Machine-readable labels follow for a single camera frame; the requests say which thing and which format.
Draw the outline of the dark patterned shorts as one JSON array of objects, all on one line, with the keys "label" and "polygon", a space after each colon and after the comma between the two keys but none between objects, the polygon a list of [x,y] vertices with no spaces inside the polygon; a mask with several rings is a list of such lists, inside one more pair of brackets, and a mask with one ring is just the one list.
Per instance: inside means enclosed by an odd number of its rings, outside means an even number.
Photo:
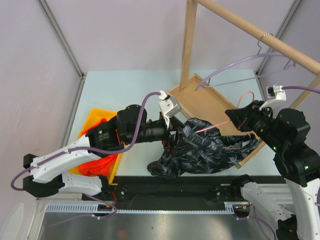
[{"label": "dark patterned shorts", "polygon": [[196,117],[188,119],[182,133],[183,139],[192,149],[177,150],[176,154],[165,149],[158,160],[147,165],[148,172],[167,180],[173,180],[184,173],[215,174],[235,166],[260,144],[253,133],[222,135],[217,127],[197,133],[210,125],[208,121]]}]

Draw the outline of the pink wire hanger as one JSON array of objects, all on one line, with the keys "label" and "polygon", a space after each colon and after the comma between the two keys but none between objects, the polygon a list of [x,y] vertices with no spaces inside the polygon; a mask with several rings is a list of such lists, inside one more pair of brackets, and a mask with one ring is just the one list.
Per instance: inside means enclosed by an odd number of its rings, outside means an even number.
[{"label": "pink wire hanger", "polygon": [[[252,100],[255,99],[255,93],[254,93],[253,91],[246,91],[246,92],[244,92],[244,93],[240,96],[236,108],[239,108],[240,103],[241,103],[243,97],[244,97],[245,95],[247,95],[247,94],[252,94]],[[221,123],[218,123],[218,124],[216,124],[216,125],[211,125],[211,126],[209,126],[209,127],[206,127],[206,128],[200,129],[200,130],[197,130],[195,133],[196,133],[196,134],[199,134],[199,133],[202,133],[202,132],[211,130],[211,129],[213,129],[213,128],[217,128],[217,127],[219,127],[219,126],[225,125],[225,124],[230,123],[230,122],[231,122],[231,120],[227,120],[227,121],[225,121],[225,122],[221,122]],[[246,135],[249,137],[249,139],[251,140],[251,133],[245,132],[245,134],[246,134]],[[227,148],[227,149],[228,149],[229,151],[232,151],[232,150],[240,150],[241,148],[239,148],[239,147],[230,147],[230,148]]]}]

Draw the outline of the lilac wire hanger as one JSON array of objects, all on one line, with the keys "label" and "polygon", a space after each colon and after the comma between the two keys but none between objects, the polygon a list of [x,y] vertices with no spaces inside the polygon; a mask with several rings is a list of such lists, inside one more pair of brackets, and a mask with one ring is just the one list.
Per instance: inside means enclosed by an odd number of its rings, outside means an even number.
[{"label": "lilac wire hanger", "polygon": [[266,58],[266,57],[285,57],[288,59],[287,63],[285,64],[285,66],[283,67],[283,70],[280,70],[280,71],[276,71],[276,72],[273,72],[271,74],[276,74],[276,73],[280,73],[280,72],[283,72],[283,71],[286,71],[288,70],[289,68],[293,67],[295,68],[297,63],[294,62],[293,60],[289,59],[288,57],[286,57],[285,55],[283,55],[282,53],[279,53],[279,52],[266,52],[266,53],[261,53],[261,50],[262,50],[262,47],[260,46],[260,42],[266,38],[267,36],[274,36],[273,34],[271,33],[265,33],[262,37],[260,37],[260,39],[257,41],[257,46],[259,47],[259,50],[256,54],[254,55],[249,55],[247,57],[244,57],[242,59],[239,59],[239,60],[236,60],[220,69],[217,69],[215,70],[214,72],[212,72],[211,74],[209,74],[208,76],[206,76],[203,80],[200,81],[200,83],[197,84],[197,86],[195,87],[195,91],[197,91],[198,89],[200,88],[213,88],[214,86],[210,84],[211,82],[211,79],[213,77],[215,77],[216,75],[232,68],[232,67],[235,67],[235,66],[238,66],[242,63],[245,63],[245,62],[248,62],[248,61],[251,61],[251,60],[255,60],[255,59],[259,59],[259,58]]}]

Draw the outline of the orange shorts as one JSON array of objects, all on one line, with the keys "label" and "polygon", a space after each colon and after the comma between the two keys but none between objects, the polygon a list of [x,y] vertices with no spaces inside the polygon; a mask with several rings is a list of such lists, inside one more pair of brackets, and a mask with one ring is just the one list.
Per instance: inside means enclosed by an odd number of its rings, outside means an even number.
[{"label": "orange shorts", "polygon": [[109,155],[98,160],[80,164],[77,169],[84,176],[103,175],[110,177],[110,167],[116,162],[117,157],[117,154]]}]

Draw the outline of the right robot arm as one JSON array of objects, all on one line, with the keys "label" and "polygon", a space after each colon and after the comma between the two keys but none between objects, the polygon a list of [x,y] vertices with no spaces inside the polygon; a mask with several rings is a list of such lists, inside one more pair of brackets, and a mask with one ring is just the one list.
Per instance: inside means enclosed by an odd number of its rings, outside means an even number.
[{"label": "right robot arm", "polygon": [[294,212],[286,210],[261,190],[248,175],[232,181],[240,195],[253,204],[273,227],[277,240],[318,240],[320,238],[320,156],[305,144],[311,127],[303,112],[283,108],[272,118],[272,108],[254,100],[243,108],[227,109],[235,128],[254,132],[275,155],[273,161],[292,197]]}]

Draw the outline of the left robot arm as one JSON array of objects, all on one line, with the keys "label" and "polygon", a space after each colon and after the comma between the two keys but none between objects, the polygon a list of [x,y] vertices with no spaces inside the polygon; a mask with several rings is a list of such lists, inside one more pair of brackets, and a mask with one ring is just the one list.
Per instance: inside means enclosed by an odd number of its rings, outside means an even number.
[{"label": "left robot arm", "polygon": [[88,130],[72,144],[44,156],[27,154],[23,167],[30,173],[23,178],[22,189],[36,198],[58,193],[80,193],[97,196],[110,190],[108,178],[70,173],[81,164],[122,154],[133,144],[160,141],[173,157],[195,150],[185,137],[184,124],[175,113],[161,112],[156,121],[147,120],[147,111],[140,105],[129,105],[108,121]]}]

